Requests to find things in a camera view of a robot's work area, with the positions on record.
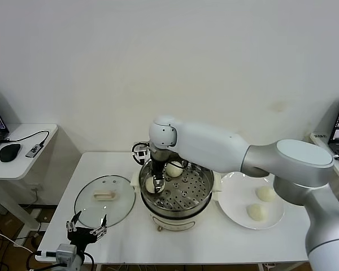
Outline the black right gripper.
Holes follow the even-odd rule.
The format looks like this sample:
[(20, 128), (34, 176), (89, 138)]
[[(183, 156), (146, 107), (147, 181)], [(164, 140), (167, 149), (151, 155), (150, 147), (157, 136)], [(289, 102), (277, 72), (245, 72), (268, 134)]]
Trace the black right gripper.
[(165, 165), (165, 161), (152, 159), (152, 175), (155, 194), (162, 192), (164, 189), (165, 178), (163, 175), (163, 170)]

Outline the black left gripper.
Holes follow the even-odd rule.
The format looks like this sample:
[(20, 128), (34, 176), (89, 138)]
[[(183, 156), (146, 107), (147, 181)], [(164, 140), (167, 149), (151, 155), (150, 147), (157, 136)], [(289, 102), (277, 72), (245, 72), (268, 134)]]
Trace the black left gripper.
[(71, 220), (66, 221), (66, 229), (68, 231), (67, 239), (70, 241), (70, 244), (74, 244), (75, 246), (87, 246), (95, 243), (107, 233), (107, 215), (104, 215), (100, 227), (96, 229), (84, 227), (76, 228), (76, 223), (78, 222), (80, 215), (81, 211), (76, 213)]

